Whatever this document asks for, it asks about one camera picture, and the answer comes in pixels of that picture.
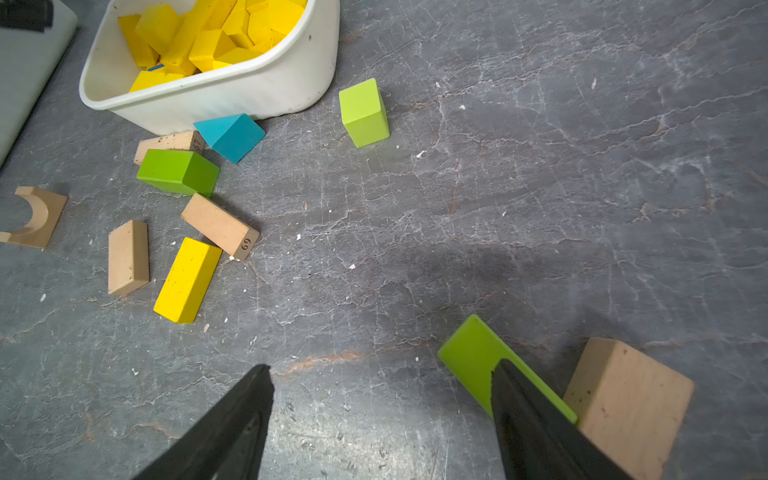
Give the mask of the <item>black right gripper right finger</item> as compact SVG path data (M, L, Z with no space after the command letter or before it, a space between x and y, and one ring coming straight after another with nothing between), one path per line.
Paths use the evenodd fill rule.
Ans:
M509 360L491 376L491 406L508 479L627 479Z

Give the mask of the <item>short yellow block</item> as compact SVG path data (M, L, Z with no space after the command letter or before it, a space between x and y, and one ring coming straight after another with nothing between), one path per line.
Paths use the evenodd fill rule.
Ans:
M185 237L153 311L175 323L193 323L221 254L216 246Z

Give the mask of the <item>tan wooden block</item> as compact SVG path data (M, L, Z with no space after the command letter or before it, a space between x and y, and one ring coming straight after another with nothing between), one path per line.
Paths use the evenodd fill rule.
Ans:
M129 220L109 234L108 293L127 295L149 281L148 227Z

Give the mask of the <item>green slanted block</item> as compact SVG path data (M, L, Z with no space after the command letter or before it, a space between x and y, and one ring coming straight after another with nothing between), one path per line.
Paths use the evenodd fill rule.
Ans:
M503 360L522 374L573 424L577 414L477 315L470 315L438 351L438 357L493 417L492 372Z

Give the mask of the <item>white oval plastic tub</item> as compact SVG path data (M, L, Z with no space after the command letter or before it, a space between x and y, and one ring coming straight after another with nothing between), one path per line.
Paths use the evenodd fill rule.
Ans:
M305 110L334 77L340 30L337 1L311 1L298 25L255 60L138 92L140 70L119 18L138 14L146 1L112 1L96 33L79 82L81 101L110 111L156 136L190 130L198 121L248 114L261 120Z

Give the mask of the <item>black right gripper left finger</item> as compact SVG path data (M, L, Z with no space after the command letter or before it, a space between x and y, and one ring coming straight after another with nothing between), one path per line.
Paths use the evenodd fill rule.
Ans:
M138 479L256 479L274 400L270 367L254 366Z

